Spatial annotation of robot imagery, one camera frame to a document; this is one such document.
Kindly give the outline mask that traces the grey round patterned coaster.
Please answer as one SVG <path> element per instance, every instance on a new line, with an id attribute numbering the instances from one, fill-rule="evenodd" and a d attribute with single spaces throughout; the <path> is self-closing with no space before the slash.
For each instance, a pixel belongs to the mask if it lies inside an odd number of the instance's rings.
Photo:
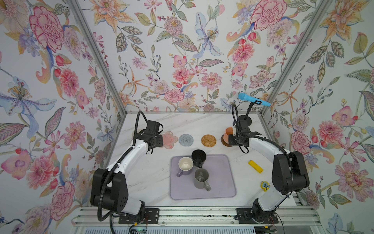
<path id="1" fill-rule="evenodd" d="M 184 147 L 190 147 L 194 143 L 194 139 L 189 134 L 183 134 L 179 137 L 178 142 Z"/>

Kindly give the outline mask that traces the orange mug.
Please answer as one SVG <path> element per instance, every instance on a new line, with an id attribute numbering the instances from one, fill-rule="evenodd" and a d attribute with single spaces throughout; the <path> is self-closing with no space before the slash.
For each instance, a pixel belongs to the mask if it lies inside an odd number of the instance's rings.
<path id="1" fill-rule="evenodd" d="M 229 135 L 232 135 L 233 134 L 233 128 L 232 127 L 228 127 L 225 132 L 224 132 L 224 135 L 223 135 L 223 142 L 227 145 L 229 145 Z"/>

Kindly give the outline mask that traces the brown wooden round coaster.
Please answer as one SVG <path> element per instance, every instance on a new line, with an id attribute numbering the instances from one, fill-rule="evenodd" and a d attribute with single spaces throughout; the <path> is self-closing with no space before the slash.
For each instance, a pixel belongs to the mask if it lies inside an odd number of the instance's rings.
<path id="1" fill-rule="evenodd" d="M 221 138 L 221 143 L 222 143 L 225 147 L 231 147 L 231 145 L 229 145 L 228 143 L 226 143 L 226 142 L 224 141 L 223 138 Z"/>

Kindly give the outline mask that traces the pink flower coaster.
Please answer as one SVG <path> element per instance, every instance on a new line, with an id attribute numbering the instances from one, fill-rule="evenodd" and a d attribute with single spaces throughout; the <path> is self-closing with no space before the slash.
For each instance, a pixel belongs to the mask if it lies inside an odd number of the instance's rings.
<path id="1" fill-rule="evenodd" d="M 173 134 L 173 132 L 168 131 L 163 134 L 163 147 L 166 149 L 172 149 L 174 144 L 178 142 L 178 137 Z"/>

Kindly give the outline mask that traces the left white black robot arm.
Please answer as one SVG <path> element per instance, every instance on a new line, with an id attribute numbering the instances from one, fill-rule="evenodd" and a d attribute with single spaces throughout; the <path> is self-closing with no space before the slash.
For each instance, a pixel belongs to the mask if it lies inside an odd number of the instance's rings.
<path id="1" fill-rule="evenodd" d="M 141 157 L 163 146 L 162 131 L 161 123 L 147 121 L 147 127 L 134 132 L 131 145 L 113 164 L 94 172 L 90 203 L 97 208 L 98 221 L 114 214 L 125 216 L 131 222 L 145 218 L 145 203 L 129 195 L 127 176 Z"/>

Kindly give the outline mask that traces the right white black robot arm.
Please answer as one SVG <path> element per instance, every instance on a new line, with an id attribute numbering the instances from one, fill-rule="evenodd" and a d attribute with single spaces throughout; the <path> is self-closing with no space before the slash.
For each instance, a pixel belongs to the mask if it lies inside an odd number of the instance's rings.
<path id="1" fill-rule="evenodd" d="M 251 148 L 272 163 L 270 188 L 254 200 L 250 211 L 239 212 L 239 221 L 253 220 L 264 223 L 274 216 L 276 209 L 293 192 L 299 192 L 310 184 L 303 154 L 285 150 L 277 143 L 261 137 L 258 132 L 250 131 L 247 121 L 234 121 L 233 134 L 228 136 L 231 146 Z"/>

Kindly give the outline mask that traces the grey mug cream interior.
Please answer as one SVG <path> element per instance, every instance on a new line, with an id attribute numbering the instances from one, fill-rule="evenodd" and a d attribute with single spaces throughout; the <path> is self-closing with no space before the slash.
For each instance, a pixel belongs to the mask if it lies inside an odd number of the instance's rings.
<path id="1" fill-rule="evenodd" d="M 179 171 L 176 174 L 177 177 L 187 176 L 191 174 L 194 167 L 193 160 L 190 157 L 183 157 L 178 162 Z"/>

